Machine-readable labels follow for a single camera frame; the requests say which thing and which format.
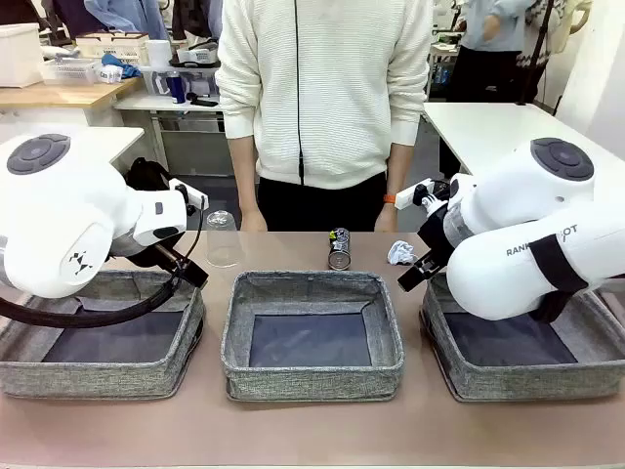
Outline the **person's left hand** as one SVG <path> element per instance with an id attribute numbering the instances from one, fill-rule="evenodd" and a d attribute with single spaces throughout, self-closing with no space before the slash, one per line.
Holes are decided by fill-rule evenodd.
<path id="1" fill-rule="evenodd" d="M 392 203 L 385 202 L 378 215 L 374 231 L 376 233 L 395 233 L 397 231 L 397 209 Z"/>

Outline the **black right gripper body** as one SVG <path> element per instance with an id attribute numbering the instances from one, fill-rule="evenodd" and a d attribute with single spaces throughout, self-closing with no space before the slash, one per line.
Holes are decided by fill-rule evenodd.
<path id="1" fill-rule="evenodd" d="M 461 214 L 460 205 L 449 207 L 444 202 L 438 208 L 429 210 L 419 236 L 429 247 L 420 262 L 431 267 L 445 267 L 455 248 L 469 237 L 469 228 Z"/>

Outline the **person's right hand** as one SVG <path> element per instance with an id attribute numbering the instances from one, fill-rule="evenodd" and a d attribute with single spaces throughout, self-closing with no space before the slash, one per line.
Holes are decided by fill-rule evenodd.
<path id="1" fill-rule="evenodd" d="M 241 229 L 250 233 L 264 233 L 268 230 L 265 217 L 259 208 L 242 211 Z"/>

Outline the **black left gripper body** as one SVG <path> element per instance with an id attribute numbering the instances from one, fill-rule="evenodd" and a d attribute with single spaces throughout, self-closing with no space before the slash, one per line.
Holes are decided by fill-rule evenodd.
<path id="1" fill-rule="evenodd" d="M 194 269 L 194 263 L 175 250 L 178 241 L 178 238 L 163 239 L 157 244 L 146 247 L 137 254 L 126 256 L 126 259 L 135 266 L 144 269 L 158 267 L 172 274 L 178 267 L 183 267 L 185 273 L 191 272 Z"/>

